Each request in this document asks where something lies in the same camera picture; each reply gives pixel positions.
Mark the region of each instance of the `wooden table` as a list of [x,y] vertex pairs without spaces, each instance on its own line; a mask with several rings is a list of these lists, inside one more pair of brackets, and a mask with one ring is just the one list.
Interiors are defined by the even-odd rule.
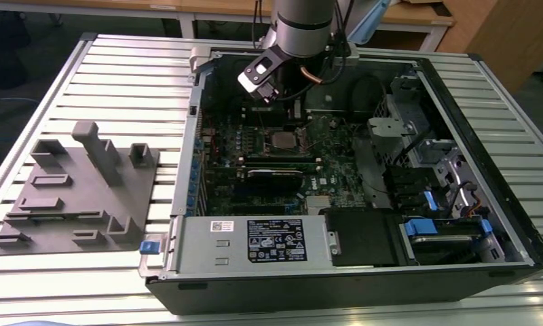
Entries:
[[[264,0],[264,21],[271,21],[273,0]],[[180,20],[183,37],[196,38],[195,22],[219,20],[251,22],[253,0],[0,0],[0,10],[172,18]],[[429,5],[400,3],[389,8],[379,29],[425,33],[421,51],[436,51],[453,17],[435,13]]]

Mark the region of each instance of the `motherboard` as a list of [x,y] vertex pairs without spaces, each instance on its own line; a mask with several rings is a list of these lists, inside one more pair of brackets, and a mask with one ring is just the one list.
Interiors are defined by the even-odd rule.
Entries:
[[328,207],[365,207],[353,150],[363,126],[331,114],[311,114],[300,126],[267,126],[259,112],[245,116],[206,119],[207,215],[317,215]]

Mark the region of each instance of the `sticker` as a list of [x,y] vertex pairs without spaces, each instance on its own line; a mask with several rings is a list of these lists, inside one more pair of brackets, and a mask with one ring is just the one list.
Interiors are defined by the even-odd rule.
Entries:
[[248,259],[252,263],[307,261],[307,240],[301,219],[249,220]]
[[176,10],[175,5],[150,5],[152,9]]
[[447,25],[447,26],[452,26],[453,22],[444,22],[443,20],[433,20],[432,21],[433,25]]
[[212,232],[233,232],[233,221],[212,221]]

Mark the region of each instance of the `gray plastic part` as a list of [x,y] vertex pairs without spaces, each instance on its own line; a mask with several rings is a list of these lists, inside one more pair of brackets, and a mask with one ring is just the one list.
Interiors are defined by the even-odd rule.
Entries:
[[122,178],[118,172],[116,149],[111,141],[106,143],[99,139],[99,126],[94,121],[79,121],[72,130],[72,138],[83,143],[90,154],[92,164],[98,168],[110,186],[120,185]]
[[43,169],[56,169],[64,172],[63,166],[56,160],[56,156],[64,154],[67,154],[67,149],[58,140],[44,140],[36,144],[31,156]]
[[54,187],[60,185],[70,186],[72,185],[72,178],[70,175],[38,175],[32,178],[31,181],[35,187]]
[[[160,151],[138,144],[144,164],[135,168],[134,149],[116,149],[111,141],[98,140],[95,123],[79,124],[78,137],[91,151],[50,140],[35,146],[31,155],[46,154],[39,157],[47,159],[36,160],[4,218],[0,255],[128,251],[140,246]],[[115,169],[120,184],[110,187],[102,165],[106,171]]]
[[131,145],[130,158],[134,168],[146,168],[155,165],[154,155],[147,144]]
[[59,197],[52,198],[24,198],[19,205],[23,211],[35,211],[44,209],[62,209],[64,202]]
[[136,241],[143,237],[143,230],[134,223],[134,219],[128,217],[124,221],[123,225],[115,217],[111,217],[107,234],[115,242]]
[[72,234],[72,241],[79,246],[103,245],[107,242],[99,230],[75,230]]

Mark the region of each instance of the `chip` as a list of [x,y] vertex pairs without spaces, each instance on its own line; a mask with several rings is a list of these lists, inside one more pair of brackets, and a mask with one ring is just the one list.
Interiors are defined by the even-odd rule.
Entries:
[[297,145],[293,132],[279,131],[272,134],[272,145],[279,148],[293,149]]

